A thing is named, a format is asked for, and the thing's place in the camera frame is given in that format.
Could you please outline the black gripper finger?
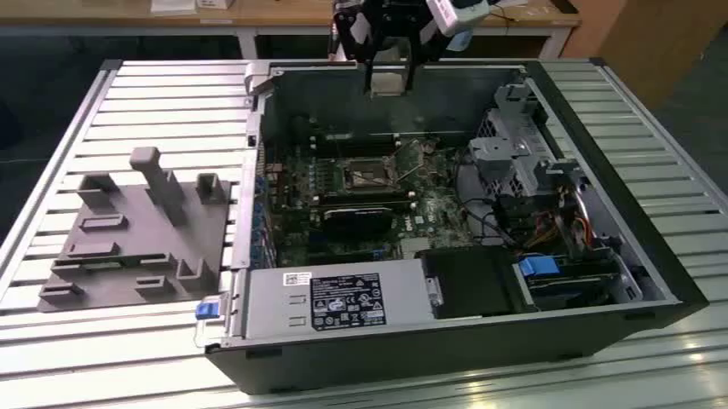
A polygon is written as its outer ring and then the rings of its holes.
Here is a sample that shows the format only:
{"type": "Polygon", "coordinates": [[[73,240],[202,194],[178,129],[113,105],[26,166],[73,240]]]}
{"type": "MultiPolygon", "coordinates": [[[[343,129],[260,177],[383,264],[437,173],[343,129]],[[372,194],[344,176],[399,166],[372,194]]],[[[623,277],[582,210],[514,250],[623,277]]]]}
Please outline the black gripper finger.
{"type": "Polygon", "coordinates": [[[423,63],[423,44],[419,35],[409,36],[411,54],[408,58],[408,71],[405,81],[405,91],[409,92],[413,89],[415,79],[417,75],[419,66],[423,63]]]}
{"type": "Polygon", "coordinates": [[[371,98],[375,97],[373,76],[377,63],[391,62],[395,55],[395,43],[385,35],[379,35],[372,42],[369,55],[365,61],[365,91],[371,98]]]}

